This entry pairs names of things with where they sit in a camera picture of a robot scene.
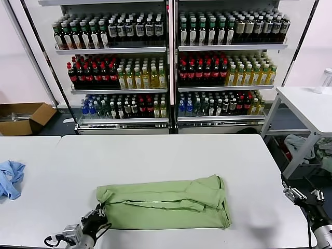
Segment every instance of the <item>table leg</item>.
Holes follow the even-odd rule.
[[[314,146],[315,143],[321,138],[316,132],[311,132],[309,137],[306,139],[305,143],[301,146],[298,153],[292,158],[288,166],[285,168],[282,174],[286,179],[288,179],[291,174],[296,170],[299,164],[303,161],[308,151]]]
[[[274,118],[275,113],[277,112],[280,103],[281,103],[281,98],[279,98],[279,94],[277,94],[275,99],[274,99],[274,102],[272,104],[272,107],[269,111],[269,114],[268,114],[268,116],[267,116],[267,118],[264,122],[264,125],[261,129],[260,135],[263,139],[264,139],[269,127],[270,127],[270,124],[272,123],[272,119]]]

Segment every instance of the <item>gray cloth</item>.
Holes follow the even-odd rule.
[[[298,151],[301,149],[302,145],[305,143],[306,138],[302,136],[296,136],[296,135],[288,135],[285,138],[285,145],[287,149],[289,150],[292,157],[295,157]],[[305,155],[304,160],[301,163],[309,164],[310,159],[315,158],[315,150],[312,147],[308,153]]]

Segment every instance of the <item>blue cloth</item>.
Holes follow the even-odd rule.
[[[19,183],[23,180],[25,165],[20,162],[5,161],[0,163],[0,196],[6,195],[10,200],[16,199],[21,195],[13,183]]]

